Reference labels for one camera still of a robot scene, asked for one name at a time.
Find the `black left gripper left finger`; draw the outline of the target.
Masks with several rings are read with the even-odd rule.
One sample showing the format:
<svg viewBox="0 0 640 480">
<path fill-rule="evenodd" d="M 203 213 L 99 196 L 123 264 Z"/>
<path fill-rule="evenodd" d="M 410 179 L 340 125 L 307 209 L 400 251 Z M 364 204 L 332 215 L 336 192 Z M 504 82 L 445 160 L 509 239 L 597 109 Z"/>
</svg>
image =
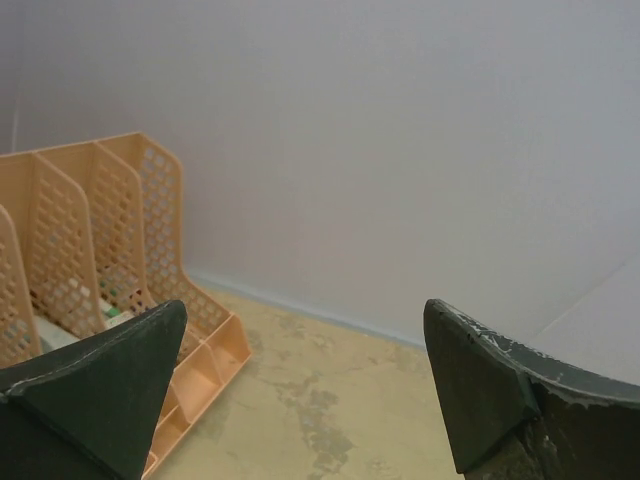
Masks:
<svg viewBox="0 0 640 480">
<path fill-rule="evenodd" d="M 141 478 L 187 319 L 170 300 L 2 369 L 2 478 Z"/>
</svg>

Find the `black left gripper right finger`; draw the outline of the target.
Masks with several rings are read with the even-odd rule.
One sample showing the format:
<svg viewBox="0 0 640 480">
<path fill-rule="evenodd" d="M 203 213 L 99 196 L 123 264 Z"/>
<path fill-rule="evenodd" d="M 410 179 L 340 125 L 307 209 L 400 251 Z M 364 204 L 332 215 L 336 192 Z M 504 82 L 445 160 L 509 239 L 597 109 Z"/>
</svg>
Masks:
<svg viewBox="0 0 640 480">
<path fill-rule="evenodd" d="M 426 352 L 467 479 L 636 479 L 639 388 L 561 362 L 439 299 Z"/>
</svg>

